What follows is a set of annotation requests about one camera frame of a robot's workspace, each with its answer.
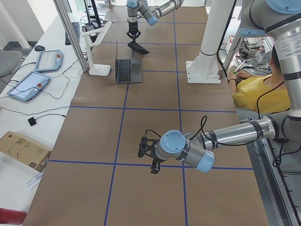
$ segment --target person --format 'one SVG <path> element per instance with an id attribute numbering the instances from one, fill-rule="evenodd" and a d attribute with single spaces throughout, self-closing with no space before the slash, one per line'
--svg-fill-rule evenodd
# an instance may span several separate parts
<path id="1" fill-rule="evenodd" d="M 238 71 L 235 74 L 228 72 L 228 84 L 232 91 L 232 97 L 236 108 L 248 108 L 258 112 L 257 99 L 265 94 L 258 101 L 260 113 L 275 113 L 286 111 L 290 108 L 290 100 L 283 80 L 279 59 L 273 47 L 269 61 L 272 73 L 267 76 L 251 75 L 245 71 Z"/>

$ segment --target dark hair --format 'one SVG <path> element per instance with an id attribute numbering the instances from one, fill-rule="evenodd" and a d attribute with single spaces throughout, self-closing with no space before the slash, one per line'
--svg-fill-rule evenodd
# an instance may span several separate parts
<path id="1" fill-rule="evenodd" d="M 274 65 L 275 65 L 276 69 L 279 70 L 279 71 L 281 71 L 280 62 L 279 62 L 279 59 L 278 59 L 278 56 L 277 56 L 277 52 L 276 52 L 275 46 L 273 46 L 272 56 L 271 57 L 274 60 Z"/>

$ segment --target laptop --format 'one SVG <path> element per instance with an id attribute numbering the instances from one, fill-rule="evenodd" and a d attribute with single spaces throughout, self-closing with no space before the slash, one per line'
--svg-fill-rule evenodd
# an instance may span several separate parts
<path id="1" fill-rule="evenodd" d="M 118 41 L 116 42 L 115 78 L 117 84 L 143 81 L 141 59 L 118 59 Z"/>

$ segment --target brown table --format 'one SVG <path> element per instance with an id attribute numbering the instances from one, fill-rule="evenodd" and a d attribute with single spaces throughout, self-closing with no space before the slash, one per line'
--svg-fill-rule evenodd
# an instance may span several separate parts
<path id="1" fill-rule="evenodd" d="M 125 7 L 103 43 L 96 64 L 108 77 L 83 73 L 24 226 L 267 226 L 246 147 L 214 150 L 214 168 L 203 173 L 174 159 L 151 174 L 151 158 L 137 157 L 146 129 L 196 132 L 238 124 L 227 81 L 189 84 L 185 62 L 199 53 L 207 15 L 203 7 L 181 7 L 150 27 L 141 19 L 138 42 L 149 54 L 143 83 L 115 84 L 119 57 L 131 57 Z"/>

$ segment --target yellow shirt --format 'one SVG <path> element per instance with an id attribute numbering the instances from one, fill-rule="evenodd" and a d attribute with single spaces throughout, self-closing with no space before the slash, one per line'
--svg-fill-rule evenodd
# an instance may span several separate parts
<path id="1" fill-rule="evenodd" d="M 256 112 L 257 98 L 272 89 L 263 82 L 269 77 L 254 76 L 242 80 L 237 85 L 237 93 L 232 94 L 235 107 L 249 108 Z M 260 113 L 282 112 L 287 110 L 291 106 L 287 90 L 276 89 L 271 91 L 259 99 L 258 106 Z"/>

